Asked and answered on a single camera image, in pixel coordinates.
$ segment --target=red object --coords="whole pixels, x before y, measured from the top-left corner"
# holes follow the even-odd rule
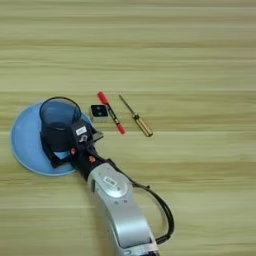
[[[108,98],[107,98],[107,96],[106,96],[106,94],[104,92],[100,91],[100,92],[98,92],[97,95],[98,95],[98,97],[99,97],[99,99],[100,99],[102,104],[109,104],[108,103]]]
[[[126,130],[124,128],[124,126],[122,124],[118,124],[117,125],[117,128],[118,130],[122,133],[122,134],[125,134],[126,133]]]

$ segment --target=black cable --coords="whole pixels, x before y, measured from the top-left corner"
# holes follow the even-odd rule
[[[169,208],[169,206],[166,204],[166,202],[158,195],[156,194],[153,190],[151,190],[150,186],[144,186],[136,181],[134,181],[133,179],[131,179],[127,174],[125,174],[123,171],[121,171],[116,165],[115,163],[111,160],[111,159],[108,159],[108,161],[114,165],[115,169],[122,173],[124,176],[126,176],[129,181],[132,183],[133,187],[135,188],[142,188],[144,189],[145,191],[149,192],[156,200],[157,202],[160,204],[161,208],[163,209],[165,215],[166,215],[166,218],[167,218],[167,222],[168,222],[168,230],[167,230],[167,233],[161,237],[158,237],[156,239],[156,243],[157,244],[163,244],[165,243],[166,241],[168,241],[170,238],[171,238],[171,235],[173,234],[174,232],[174,218],[173,218],[173,215],[172,215],[172,212]]]

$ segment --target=small black object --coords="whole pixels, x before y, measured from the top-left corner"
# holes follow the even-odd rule
[[[107,107],[105,105],[91,105],[90,116],[93,122],[107,122]]]

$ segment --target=wood grain surface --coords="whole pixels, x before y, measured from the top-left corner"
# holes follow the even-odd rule
[[[104,90],[128,133],[97,125],[99,153],[173,210],[161,256],[255,256],[255,46],[255,0],[0,0],[0,255],[113,255],[79,175],[38,176],[9,145],[27,106],[63,95],[87,112]],[[161,235],[155,202],[136,198]]]

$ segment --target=blue plate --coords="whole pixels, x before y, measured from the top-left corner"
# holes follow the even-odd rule
[[[45,155],[41,139],[41,119],[39,110],[42,103],[25,109],[15,120],[11,130],[11,148],[16,159],[27,169],[41,175],[61,176],[74,172],[71,164],[54,169]],[[91,124],[85,114],[82,119]],[[56,153],[60,158],[67,156],[68,152]]]

